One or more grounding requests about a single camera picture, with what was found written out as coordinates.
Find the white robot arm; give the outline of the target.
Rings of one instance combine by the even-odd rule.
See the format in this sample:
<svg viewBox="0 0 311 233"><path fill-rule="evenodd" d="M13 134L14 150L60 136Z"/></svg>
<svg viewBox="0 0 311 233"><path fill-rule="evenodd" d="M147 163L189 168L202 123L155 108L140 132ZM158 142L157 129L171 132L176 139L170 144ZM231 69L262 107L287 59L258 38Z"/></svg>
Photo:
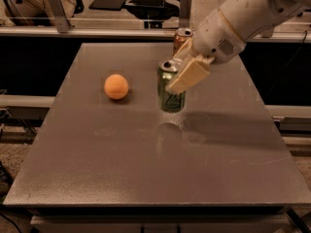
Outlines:
<svg viewBox="0 0 311 233"><path fill-rule="evenodd" d="M310 7L311 0L226 0L173 55L179 70L165 90L180 94L200 83L213 64L228 62L249 40Z"/></svg>

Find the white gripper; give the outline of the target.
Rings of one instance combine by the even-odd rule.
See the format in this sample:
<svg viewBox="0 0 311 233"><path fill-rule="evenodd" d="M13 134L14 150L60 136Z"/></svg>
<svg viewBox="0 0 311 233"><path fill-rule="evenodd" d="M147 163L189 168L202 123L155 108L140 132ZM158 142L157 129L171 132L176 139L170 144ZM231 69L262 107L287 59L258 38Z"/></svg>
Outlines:
<svg viewBox="0 0 311 233"><path fill-rule="evenodd" d="M224 13L215 10L197 26L192 39L187 39L173 55L172 61L179 70L168 89L172 93L183 93L209 76L213 61L226 63L245 46Z"/></svg>

